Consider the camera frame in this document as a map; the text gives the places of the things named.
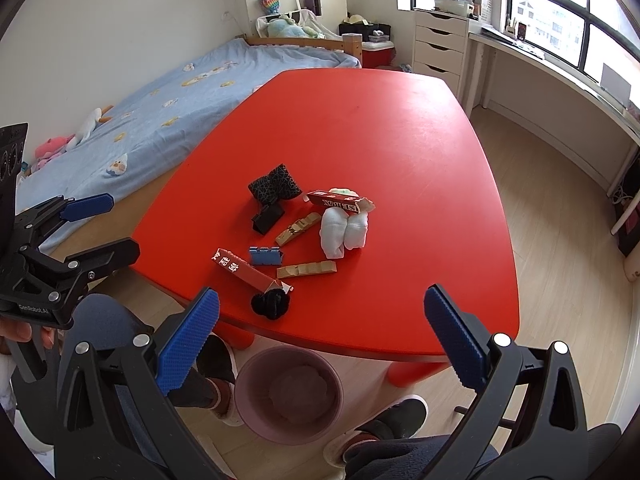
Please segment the red table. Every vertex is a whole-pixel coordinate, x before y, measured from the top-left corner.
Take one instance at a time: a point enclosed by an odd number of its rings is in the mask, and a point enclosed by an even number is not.
[[[298,197],[264,237],[247,185],[284,163],[303,190],[348,187],[376,203],[362,250],[338,272],[285,280],[277,321],[253,313],[256,290],[211,261],[248,260],[312,210]],[[319,225],[283,247],[284,265],[325,260]],[[422,298],[441,283],[490,332],[518,333],[511,241],[489,165],[464,112],[436,78],[383,70],[284,72],[244,101],[194,150],[142,219],[137,272],[183,304],[220,295],[216,332],[236,347],[257,333],[298,346],[393,360],[405,385],[448,366]],[[275,267],[261,267],[275,276]]]

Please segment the light blue bed sheet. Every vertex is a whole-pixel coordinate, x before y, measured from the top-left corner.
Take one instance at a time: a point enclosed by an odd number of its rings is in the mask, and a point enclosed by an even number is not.
[[[248,46],[232,40],[181,65],[130,95],[108,115],[89,139],[27,177],[17,190],[16,212],[57,195],[84,198],[110,193],[116,202],[180,164],[235,107],[285,70],[352,68],[347,54],[320,48]],[[270,96],[274,102],[285,96]],[[260,118],[255,118],[260,128]],[[111,165],[126,158],[114,176]],[[40,247],[51,252],[86,221],[68,222]]]

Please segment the shoe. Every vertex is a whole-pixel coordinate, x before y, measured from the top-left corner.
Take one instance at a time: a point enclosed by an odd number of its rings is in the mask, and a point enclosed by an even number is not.
[[[219,415],[213,410],[212,413],[228,426],[242,426],[244,422],[236,410],[236,400],[234,399],[234,384],[236,384],[238,367],[231,347],[217,335],[209,335],[196,358],[196,368],[207,379],[220,379],[229,384],[231,389],[229,409],[226,410],[225,415]]]
[[[371,420],[334,438],[322,455],[328,464],[344,467],[344,447],[360,433],[372,434],[378,440],[397,440],[415,436],[429,415],[427,402],[420,396],[408,395],[396,400]]]

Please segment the wooden bed frame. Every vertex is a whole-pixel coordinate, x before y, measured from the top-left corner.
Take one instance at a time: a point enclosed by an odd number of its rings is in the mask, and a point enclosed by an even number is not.
[[[343,34],[342,40],[311,40],[305,38],[244,38],[250,45],[295,45],[341,50],[356,57],[362,64],[362,35]],[[52,253],[63,260],[70,254],[96,247],[133,234],[134,229],[177,168],[167,171],[136,192],[119,201],[104,215],[84,224],[64,240]]]

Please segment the white lid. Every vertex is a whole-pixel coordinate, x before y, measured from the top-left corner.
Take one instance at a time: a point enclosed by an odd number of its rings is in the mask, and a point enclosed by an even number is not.
[[[395,47],[393,41],[363,41],[362,49],[363,50],[385,50],[387,48]]]

